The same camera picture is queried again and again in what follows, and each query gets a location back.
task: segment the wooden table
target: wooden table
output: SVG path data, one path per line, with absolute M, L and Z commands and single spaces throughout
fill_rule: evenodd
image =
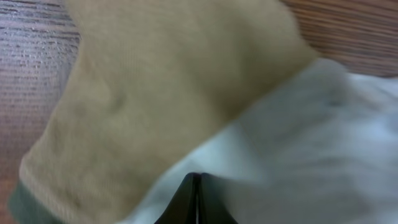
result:
M 285 0 L 302 33 L 352 72 L 398 74 L 398 1 Z M 42 133 L 79 35 L 62 0 L 0 0 L 0 223 L 23 155 Z

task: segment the beige sock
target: beige sock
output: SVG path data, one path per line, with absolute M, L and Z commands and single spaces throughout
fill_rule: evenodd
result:
M 21 180 L 67 223 L 112 223 L 316 53 L 276 0 L 68 0 L 82 44 Z

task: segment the wood grain surface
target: wood grain surface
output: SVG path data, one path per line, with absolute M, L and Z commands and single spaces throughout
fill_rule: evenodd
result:
M 63 1 L 0 1 L 0 223 L 19 161 L 60 98 L 79 43 Z
M 398 74 L 398 1 L 285 0 L 302 34 L 352 72 Z M 75 60 L 78 32 L 62 0 L 0 0 L 0 223 L 19 161 L 44 130 Z

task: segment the white cloth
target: white cloth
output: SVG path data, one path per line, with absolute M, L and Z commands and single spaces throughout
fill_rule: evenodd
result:
M 184 176 L 224 179 L 239 224 L 398 223 L 398 81 L 318 59 L 168 170 L 120 224 L 153 224 Z

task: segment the cloth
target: cloth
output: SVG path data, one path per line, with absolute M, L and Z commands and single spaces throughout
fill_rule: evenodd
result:
M 157 178 L 316 53 L 276 0 L 68 0 L 82 42 L 21 184 L 64 223 L 123 220 Z
M 398 223 L 398 80 L 319 59 L 170 168 L 118 224 L 153 224 L 189 172 L 239 224 Z
M 10 197 L 8 207 L 13 217 L 21 224 L 63 224 L 37 201 L 21 182 L 18 182 Z

